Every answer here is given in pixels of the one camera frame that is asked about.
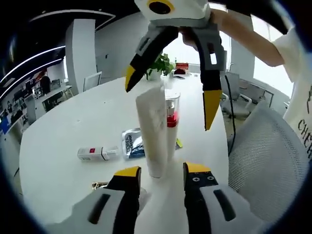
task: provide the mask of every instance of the white column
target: white column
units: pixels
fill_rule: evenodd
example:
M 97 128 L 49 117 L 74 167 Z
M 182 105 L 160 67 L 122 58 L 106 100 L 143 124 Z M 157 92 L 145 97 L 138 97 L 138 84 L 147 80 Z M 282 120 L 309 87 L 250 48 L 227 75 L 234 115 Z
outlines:
M 51 66 L 47 68 L 47 76 L 50 80 L 60 79 L 61 82 L 65 79 L 65 72 L 64 72 L 64 61 L 60 62 L 57 65 Z
M 251 17 L 232 10 L 229 10 L 229 13 L 254 30 Z M 241 79 L 252 81 L 254 79 L 254 55 L 233 38 L 231 38 L 231 48 L 231 64 L 233 64 L 231 72 L 239 74 Z
M 66 32 L 68 82 L 74 95 L 83 92 L 84 78 L 97 72 L 95 20 L 75 19 Z

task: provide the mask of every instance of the gray chair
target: gray chair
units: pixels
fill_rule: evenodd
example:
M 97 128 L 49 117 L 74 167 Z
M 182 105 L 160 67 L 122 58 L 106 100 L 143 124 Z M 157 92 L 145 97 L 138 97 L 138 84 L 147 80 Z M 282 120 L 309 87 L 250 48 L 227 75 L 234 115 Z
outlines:
M 250 114 L 248 108 L 252 103 L 252 99 L 240 93 L 239 74 L 226 72 L 225 75 L 227 76 L 230 84 L 234 117 L 248 117 L 248 115 Z M 232 115 L 231 102 L 229 98 L 230 92 L 224 76 L 221 76 L 221 88 L 222 94 L 225 97 L 225 101 L 221 103 L 221 108 L 227 114 Z
M 228 140 L 229 149 L 233 136 Z M 308 156 L 296 133 L 262 101 L 238 129 L 229 155 L 229 186 L 267 222 L 278 220 L 298 193 Z
M 84 79 L 83 91 L 87 91 L 99 85 L 101 81 L 102 72 L 95 73 L 91 76 L 88 76 Z

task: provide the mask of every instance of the person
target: person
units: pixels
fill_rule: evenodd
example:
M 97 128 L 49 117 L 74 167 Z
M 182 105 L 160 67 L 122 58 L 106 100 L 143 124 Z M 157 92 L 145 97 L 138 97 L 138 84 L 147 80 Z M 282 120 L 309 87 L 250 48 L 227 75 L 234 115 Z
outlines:
M 291 28 L 286 35 L 276 41 L 270 42 L 225 11 L 213 9 L 211 20 L 218 25 L 220 31 L 239 42 L 268 66 L 284 65 L 289 79 L 294 83 L 292 98 L 284 119 L 296 132 L 311 159 L 312 82 L 309 81 L 311 73 L 295 28 Z M 184 43 L 196 49 L 187 30 L 182 28 L 180 32 L 183 34 Z
M 3 111 L 3 116 L 4 117 L 7 117 L 9 114 L 8 114 L 8 112 L 6 111 L 6 109 L 4 109 L 4 111 Z
M 51 92 L 51 87 L 50 87 L 50 78 L 48 76 L 43 76 L 40 80 L 40 86 L 42 89 L 42 93 L 48 94 L 49 92 Z
M 9 113 L 12 113 L 12 104 L 10 103 L 10 101 L 8 101 L 8 111 Z

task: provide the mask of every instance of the white table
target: white table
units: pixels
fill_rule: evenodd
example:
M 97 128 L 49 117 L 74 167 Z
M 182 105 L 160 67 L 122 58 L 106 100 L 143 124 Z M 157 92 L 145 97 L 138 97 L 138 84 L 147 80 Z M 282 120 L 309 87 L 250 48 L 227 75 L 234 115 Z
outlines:
M 10 134 L 18 144 L 21 142 L 22 129 L 23 129 L 23 117 L 26 113 L 23 113 L 9 128 L 7 134 Z
M 167 87 L 181 92 L 175 152 L 163 179 L 148 175 L 145 158 L 121 157 L 100 163 L 81 162 L 79 147 L 121 145 L 121 132 L 139 126 L 135 99 L 156 82 L 142 79 L 129 93 L 124 78 L 97 86 L 62 103 L 38 119 L 23 134 L 20 179 L 24 202 L 42 223 L 60 222 L 72 206 L 92 192 L 94 181 L 109 181 L 120 169 L 142 167 L 141 187 L 152 196 L 136 221 L 136 233 L 188 233 L 184 207 L 182 163 L 209 166 L 219 183 L 228 182 L 227 138 L 221 109 L 204 131 L 200 77 L 170 79 Z
M 38 98 L 37 101 L 38 101 L 38 102 L 44 102 L 44 101 L 46 101 L 47 99 L 49 99 L 49 98 L 51 98 L 52 96 L 54 96 L 55 94 L 58 94 L 58 93 L 60 93 L 60 92 L 63 92 L 63 91 L 65 91 L 65 90 L 67 90 L 67 89 L 70 90 L 71 87 L 72 87 L 71 85 L 64 85 L 64 86 L 61 86 L 61 87 L 59 87 L 59 88 L 57 88 L 57 89 L 55 89 L 55 90 L 52 90 L 51 92 L 47 93 L 46 95 L 44 95 L 44 96 Z

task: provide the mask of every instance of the white tube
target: white tube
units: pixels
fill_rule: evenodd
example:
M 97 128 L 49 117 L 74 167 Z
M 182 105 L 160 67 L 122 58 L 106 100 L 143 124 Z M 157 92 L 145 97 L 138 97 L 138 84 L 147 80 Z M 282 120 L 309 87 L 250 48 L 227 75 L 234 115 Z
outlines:
M 149 174 L 160 178 L 167 167 L 167 112 L 163 85 L 136 98 Z

